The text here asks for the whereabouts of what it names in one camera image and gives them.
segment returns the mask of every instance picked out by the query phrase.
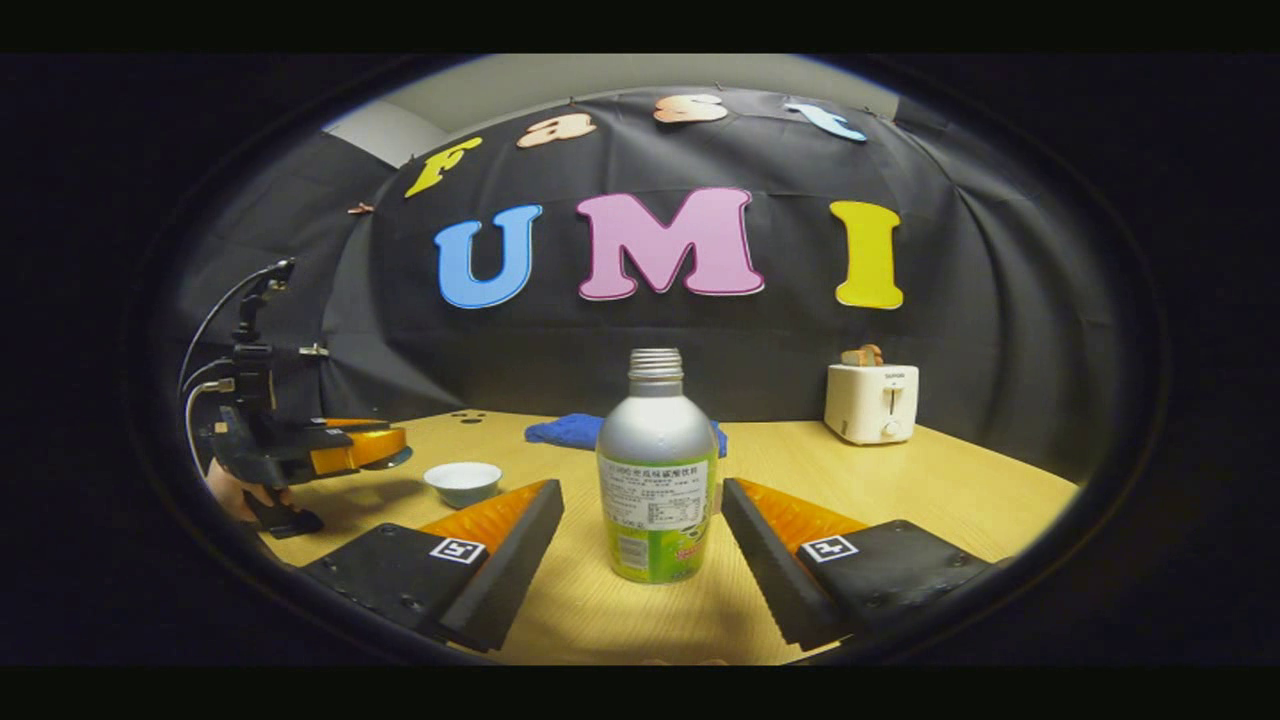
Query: hand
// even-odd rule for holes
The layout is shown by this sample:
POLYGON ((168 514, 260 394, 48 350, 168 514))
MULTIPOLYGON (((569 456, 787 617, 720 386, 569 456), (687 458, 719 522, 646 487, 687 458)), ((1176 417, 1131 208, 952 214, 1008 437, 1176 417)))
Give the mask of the hand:
MULTIPOLYGON (((262 505, 275 505, 271 501, 271 496, 266 493, 265 487, 242 482, 236 475, 228 473, 216 459, 209 464, 205 483, 209 486, 209 492, 214 493, 214 500, 218 501, 218 505, 221 505, 223 510, 237 520, 246 523, 257 521, 253 511, 250 510, 248 502, 244 501, 246 492, 253 493, 253 497, 262 505)), ((288 506, 293 505, 293 493, 289 488, 280 491, 280 502, 288 506)))

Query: green label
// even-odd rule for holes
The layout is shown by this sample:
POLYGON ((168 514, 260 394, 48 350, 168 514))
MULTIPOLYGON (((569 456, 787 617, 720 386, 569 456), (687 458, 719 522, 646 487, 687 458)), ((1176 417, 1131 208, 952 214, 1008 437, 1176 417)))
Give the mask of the green label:
POLYGON ((716 454, 666 465, 599 456, 613 570, 639 583, 673 583, 703 565, 716 454))

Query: white toaster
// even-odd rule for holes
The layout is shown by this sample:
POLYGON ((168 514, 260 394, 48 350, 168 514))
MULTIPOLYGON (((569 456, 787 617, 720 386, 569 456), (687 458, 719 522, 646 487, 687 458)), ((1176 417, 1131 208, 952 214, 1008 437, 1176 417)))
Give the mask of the white toaster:
POLYGON ((856 445, 902 442, 915 430, 919 391, 914 365, 828 365, 823 420, 856 445))

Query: pink letter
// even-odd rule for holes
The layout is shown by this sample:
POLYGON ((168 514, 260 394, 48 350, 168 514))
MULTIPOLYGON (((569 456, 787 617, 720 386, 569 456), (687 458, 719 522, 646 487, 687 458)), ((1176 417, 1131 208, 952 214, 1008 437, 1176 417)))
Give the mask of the pink letter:
POLYGON ((591 277, 579 287, 588 300, 620 300, 636 291, 622 269, 631 256, 655 292, 667 292, 690 249, 694 272, 685 287, 698 295, 751 295, 764 290, 764 277, 751 269, 742 210, 751 193, 732 187, 695 190, 685 199, 671 227, 631 195, 600 195, 579 202, 591 223, 591 277))

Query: table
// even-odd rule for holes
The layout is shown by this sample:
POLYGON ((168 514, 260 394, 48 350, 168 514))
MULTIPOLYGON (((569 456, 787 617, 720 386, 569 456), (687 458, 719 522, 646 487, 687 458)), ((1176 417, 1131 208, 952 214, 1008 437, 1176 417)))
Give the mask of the table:
MULTIPOLYGON (((525 428, 553 419, 474 409, 397 423, 413 448, 407 462, 294 487, 297 506, 319 514, 325 529, 261 537, 285 562, 305 565, 380 523, 417 528, 452 512, 422 483, 426 469, 492 462, 504 471, 504 491, 558 478, 564 515, 503 648, 485 657, 512 665, 777 665, 827 650, 804 652, 782 639, 723 515, 712 519, 707 560, 694 578, 641 585, 613 574, 594 454, 525 441, 525 428)), ((892 446, 850 445, 820 421, 721 429, 728 437, 721 478, 773 487, 869 525, 905 519, 987 561, 1034 542, 1076 492, 1062 478, 923 427, 892 446)))

